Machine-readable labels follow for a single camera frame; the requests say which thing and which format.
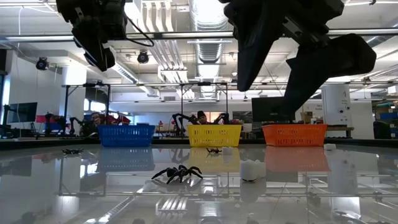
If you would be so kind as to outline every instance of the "computer monitor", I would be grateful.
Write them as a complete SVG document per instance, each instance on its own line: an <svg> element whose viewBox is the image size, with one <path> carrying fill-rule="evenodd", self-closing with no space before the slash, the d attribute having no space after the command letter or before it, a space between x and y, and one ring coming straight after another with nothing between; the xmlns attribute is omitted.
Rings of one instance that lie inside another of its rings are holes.
<svg viewBox="0 0 398 224"><path fill-rule="evenodd" d="M7 123L35 122L37 103L9 105Z"/></svg>
<svg viewBox="0 0 398 224"><path fill-rule="evenodd" d="M252 98L253 121L293 121L295 119L294 113L285 114L283 112L283 101L283 97Z"/></svg>

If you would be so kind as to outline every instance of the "ceiling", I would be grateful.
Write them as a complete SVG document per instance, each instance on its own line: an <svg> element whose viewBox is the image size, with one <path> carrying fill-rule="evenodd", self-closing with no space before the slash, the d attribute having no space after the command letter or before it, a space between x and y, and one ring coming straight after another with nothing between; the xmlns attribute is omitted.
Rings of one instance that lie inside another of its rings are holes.
<svg viewBox="0 0 398 224"><path fill-rule="evenodd" d="M56 10L55 0L49 0L50 7L52 10ZM354 28L380 28L380 27L392 27L398 24L398 3L395 1L389 1L389 4L383 4L382 1L378 1L373 6L369 4L357 5L357 3L366 3L367 1L356 1L352 0L346 5L342 16L331 20L328 26L331 29L354 29ZM21 7L5 7L12 4L28 5L32 3L41 4L40 1L36 0L4 0L0 2L0 35L55 35L55 34L70 34L71 26L67 24L61 16L57 13L53 13L49 8L45 6L33 7L33 8L21 8ZM192 30L190 21L190 13L187 11L188 1L187 0L173 0L172 5L172 26L174 31L186 32ZM131 26L127 26L127 32L134 32ZM149 63L139 64L136 60L140 50L145 50L145 47L133 44L128 41L117 41L110 42L113 49L116 51L118 60L123 63L130 71L134 72L140 82L145 83L160 83L161 80L158 78L158 63L152 56L152 52L149 51ZM191 82L195 77L198 76L197 71L197 58L195 56L195 45L187 43L187 40L177 40L177 47L181 56L183 65L187 68L187 79ZM265 81L277 81L286 82L289 78L290 68L285 63L285 60L295 56L297 50L297 43L292 39L281 38L274 42L271 48L271 52L268 55L262 70L259 73L255 82ZM40 52L46 54L53 50L65 50L68 53L81 59L84 63L84 51L79 49L73 42L41 42L41 43L23 43L19 48L25 52ZM376 47L374 47L377 57L380 58L376 62L374 68L375 71L385 70L391 66L398 64L398 39L393 37ZM236 57L232 57L232 53L238 52L237 41L232 40L232 43L225 44L222 51L222 58L220 63L220 72L218 75L218 81L230 82L234 76L233 72L236 72L237 60ZM57 60L58 66L68 65L68 59L65 61ZM356 78L362 78L364 75L358 75L355 77L341 77L335 79L335 81L348 81ZM109 83L126 83L123 77L113 70L107 72L100 72L98 69L91 68L88 70L88 78L90 79L101 79L104 82ZM384 75L377 76L372 80L395 80L398 78L398 73L392 71ZM380 89L383 91L388 85L378 85L373 88Z"/></svg>

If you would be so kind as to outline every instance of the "white column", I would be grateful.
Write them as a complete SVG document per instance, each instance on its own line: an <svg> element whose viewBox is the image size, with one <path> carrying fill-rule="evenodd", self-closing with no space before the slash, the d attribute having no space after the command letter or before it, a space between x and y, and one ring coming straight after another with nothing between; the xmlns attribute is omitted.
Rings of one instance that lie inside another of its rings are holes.
<svg viewBox="0 0 398 224"><path fill-rule="evenodd" d="M329 125L352 126L348 85L327 85L322 88L323 122ZM328 137L345 137L345 131L328 131Z"/></svg>
<svg viewBox="0 0 398 224"><path fill-rule="evenodd" d="M82 85L86 83L86 79L87 79L87 71L85 67L82 65L74 65L62 68L63 85ZM86 89L85 88L77 88L76 90L74 89L75 89L74 87L69 88L67 114L64 114L66 88L61 88L60 115L67 116L67 118L71 116L71 117L76 117L78 119L83 119ZM78 125L75 125L75 130L76 133L79 133L80 127Z"/></svg>

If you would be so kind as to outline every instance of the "person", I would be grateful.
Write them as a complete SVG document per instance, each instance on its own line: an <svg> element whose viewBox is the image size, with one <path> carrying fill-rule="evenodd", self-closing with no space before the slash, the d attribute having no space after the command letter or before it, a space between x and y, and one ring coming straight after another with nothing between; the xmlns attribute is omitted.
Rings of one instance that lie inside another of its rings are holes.
<svg viewBox="0 0 398 224"><path fill-rule="evenodd" d="M203 111L198 111L198 121L200 124L209 124L209 122L207 122L206 114Z"/></svg>

